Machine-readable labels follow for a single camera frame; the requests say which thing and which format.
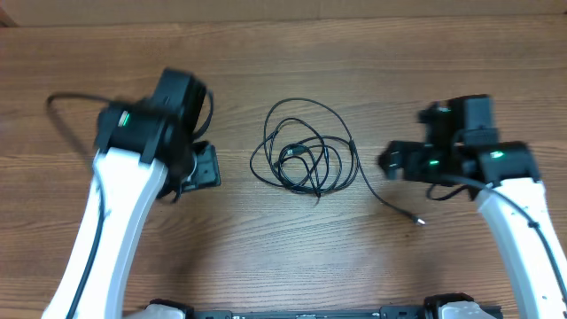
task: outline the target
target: wall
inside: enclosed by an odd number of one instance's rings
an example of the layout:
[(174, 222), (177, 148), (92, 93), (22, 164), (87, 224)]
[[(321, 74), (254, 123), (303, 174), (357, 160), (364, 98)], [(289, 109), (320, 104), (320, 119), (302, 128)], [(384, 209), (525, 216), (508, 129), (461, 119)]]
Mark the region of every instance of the wall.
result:
[(146, 22), (552, 14), (564, 0), (0, 0), (23, 27)]

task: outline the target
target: wooden surface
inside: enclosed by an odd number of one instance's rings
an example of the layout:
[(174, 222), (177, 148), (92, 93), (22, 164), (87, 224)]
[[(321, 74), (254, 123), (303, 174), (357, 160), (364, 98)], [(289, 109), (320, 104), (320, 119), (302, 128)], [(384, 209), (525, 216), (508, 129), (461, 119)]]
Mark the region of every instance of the wooden surface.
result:
[(564, 0), (3, 0), (23, 27), (561, 14)]
[[(71, 90), (150, 95), (161, 70), (191, 70), (214, 90), (206, 139), (222, 187), (156, 203), (125, 310), (164, 298), (236, 311), (375, 308), (467, 292), (517, 315), (485, 222), (464, 195), (427, 201), (420, 183), (386, 182), (376, 157), (392, 139), (421, 140), (431, 101), (489, 93), (504, 140), (532, 147), (559, 238), (567, 240), (567, 19), (564, 16), (365, 19), (0, 29), (0, 316), (38, 317), (63, 275), (89, 179), (45, 116)], [(269, 107), (311, 97), (345, 119), (377, 191), (419, 213), (416, 227), (380, 205), (361, 178), (321, 198), (257, 181), (248, 169)], [(101, 105), (58, 104), (85, 145)], [(322, 134), (344, 134), (302, 104)], [(301, 131), (284, 140), (297, 140)], [(266, 172), (265, 164), (255, 163)]]

